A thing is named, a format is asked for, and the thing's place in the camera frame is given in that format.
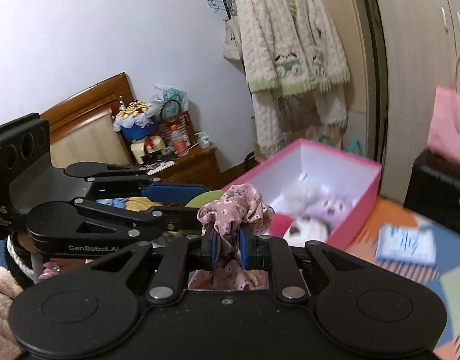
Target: pink bag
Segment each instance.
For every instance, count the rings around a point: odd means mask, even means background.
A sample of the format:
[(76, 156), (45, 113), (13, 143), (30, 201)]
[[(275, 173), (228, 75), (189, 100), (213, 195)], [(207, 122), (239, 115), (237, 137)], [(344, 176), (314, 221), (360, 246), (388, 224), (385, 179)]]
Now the pink bag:
[[(456, 62), (457, 69), (459, 63), (460, 57)], [(457, 90), (458, 79), (455, 89), (437, 88), (427, 147), (460, 166), (460, 93)]]

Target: beige fleece fabric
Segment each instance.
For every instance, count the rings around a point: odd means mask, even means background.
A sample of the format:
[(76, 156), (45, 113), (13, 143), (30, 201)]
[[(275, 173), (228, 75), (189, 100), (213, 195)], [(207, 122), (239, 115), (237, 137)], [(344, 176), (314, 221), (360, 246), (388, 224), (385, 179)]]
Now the beige fleece fabric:
[(14, 360), (22, 352), (7, 323), (10, 305), (22, 291), (10, 272), (0, 266), (0, 360)]

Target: wooden headboard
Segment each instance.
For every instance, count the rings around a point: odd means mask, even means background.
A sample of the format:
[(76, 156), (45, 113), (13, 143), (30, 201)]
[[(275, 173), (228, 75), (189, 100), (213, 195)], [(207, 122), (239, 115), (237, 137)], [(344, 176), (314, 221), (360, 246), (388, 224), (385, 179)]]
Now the wooden headboard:
[(134, 164), (130, 148), (112, 130), (120, 96), (128, 105), (132, 91), (125, 73), (99, 82), (58, 103), (40, 117), (50, 125), (52, 162), (67, 167), (78, 161)]
[(115, 115), (120, 106), (135, 101), (125, 73), (117, 74), (69, 97), (40, 115), (50, 123), (50, 144), (104, 115)]

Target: blue bowl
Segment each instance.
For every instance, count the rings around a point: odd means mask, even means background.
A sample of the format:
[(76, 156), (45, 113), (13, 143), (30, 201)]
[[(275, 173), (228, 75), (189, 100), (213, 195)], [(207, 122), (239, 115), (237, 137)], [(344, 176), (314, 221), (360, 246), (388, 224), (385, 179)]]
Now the blue bowl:
[(143, 126), (143, 127), (140, 127), (134, 124), (130, 128), (122, 128), (121, 133), (128, 142), (131, 142), (133, 140), (140, 140), (142, 138), (148, 137), (152, 135), (159, 128), (159, 125), (155, 122), (154, 116), (152, 116), (150, 120), (153, 123), (149, 123), (148, 125)]

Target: black box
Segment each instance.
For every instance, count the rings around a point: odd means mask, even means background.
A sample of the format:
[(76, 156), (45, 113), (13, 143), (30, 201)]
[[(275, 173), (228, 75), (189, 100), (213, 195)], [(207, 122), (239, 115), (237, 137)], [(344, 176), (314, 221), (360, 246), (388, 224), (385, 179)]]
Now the black box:
[(403, 206), (460, 233), (460, 167), (423, 151), (413, 163)]

